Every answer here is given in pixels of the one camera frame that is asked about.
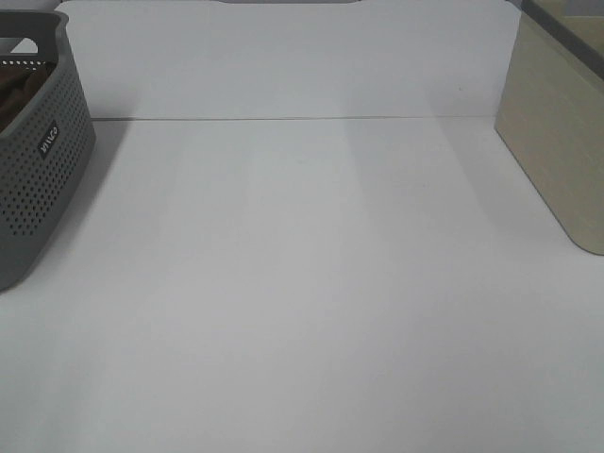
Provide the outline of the brown microfibre towel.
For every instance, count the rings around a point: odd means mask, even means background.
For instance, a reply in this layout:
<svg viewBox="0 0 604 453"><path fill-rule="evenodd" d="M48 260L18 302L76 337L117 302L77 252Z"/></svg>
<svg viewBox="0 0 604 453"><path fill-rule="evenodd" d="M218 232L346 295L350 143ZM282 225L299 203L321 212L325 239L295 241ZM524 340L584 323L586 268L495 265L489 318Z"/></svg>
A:
<svg viewBox="0 0 604 453"><path fill-rule="evenodd" d="M0 128L4 131L54 72L56 65L38 68L18 66L1 68Z"/></svg>

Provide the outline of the grey perforated plastic basket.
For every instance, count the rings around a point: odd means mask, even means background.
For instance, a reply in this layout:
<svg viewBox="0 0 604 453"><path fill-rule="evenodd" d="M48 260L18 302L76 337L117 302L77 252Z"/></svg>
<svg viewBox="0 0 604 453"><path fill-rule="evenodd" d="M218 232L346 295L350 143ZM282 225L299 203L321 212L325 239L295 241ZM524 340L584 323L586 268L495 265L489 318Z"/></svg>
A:
<svg viewBox="0 0 604 453"><path fill-rule="evenodd" d="M1 130L1 288L25 278L70 204L95 145L90 110L59 11L4 9L1 35L29 39L34 53L8 53L1 68L56 68Z"/></svg>

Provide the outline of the beige plastic bin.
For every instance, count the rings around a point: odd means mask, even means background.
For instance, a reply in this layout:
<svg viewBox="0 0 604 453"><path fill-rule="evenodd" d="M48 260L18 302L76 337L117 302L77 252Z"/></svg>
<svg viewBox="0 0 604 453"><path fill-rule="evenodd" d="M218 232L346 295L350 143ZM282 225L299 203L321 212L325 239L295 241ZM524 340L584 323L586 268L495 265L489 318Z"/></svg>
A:
<svg viewBox="0 0 604 453"><path fill-rule="evenodd" d="M603 4L523 1L495 131L569 240L603 253Z"/></svg>

